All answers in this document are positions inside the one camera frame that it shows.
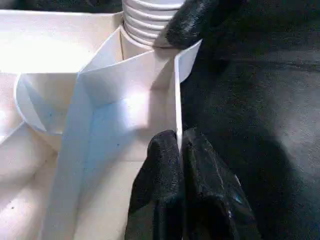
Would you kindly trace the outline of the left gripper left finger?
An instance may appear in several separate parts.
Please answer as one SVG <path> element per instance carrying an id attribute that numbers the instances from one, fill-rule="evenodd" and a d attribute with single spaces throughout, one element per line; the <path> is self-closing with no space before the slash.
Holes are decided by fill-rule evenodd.
<path id="1" fill-rule="evenodd" d="M 176 133 L 165 130 L 149 142 L 130 195 L 125 239 L 180 240 L 184 186 Z"/>

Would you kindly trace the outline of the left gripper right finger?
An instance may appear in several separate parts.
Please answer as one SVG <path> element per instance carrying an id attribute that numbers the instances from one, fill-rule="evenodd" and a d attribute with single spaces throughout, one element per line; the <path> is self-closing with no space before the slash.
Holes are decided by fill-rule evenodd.
<path id="1" fill-rule="evenodd" d="M 183 134 L 185 236 L 188 240 L 260 240 L 237 176 L 196 128 Z"/>

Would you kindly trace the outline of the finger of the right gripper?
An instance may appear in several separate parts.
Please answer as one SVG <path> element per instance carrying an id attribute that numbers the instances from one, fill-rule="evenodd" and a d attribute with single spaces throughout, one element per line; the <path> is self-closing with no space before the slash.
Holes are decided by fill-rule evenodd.
<path id="1" fill-rule="evenodd" d="M 165 39 L 174 48 L 187 49 L 225 19 L 224 0 L 187 0 L 167 25 Z"/>

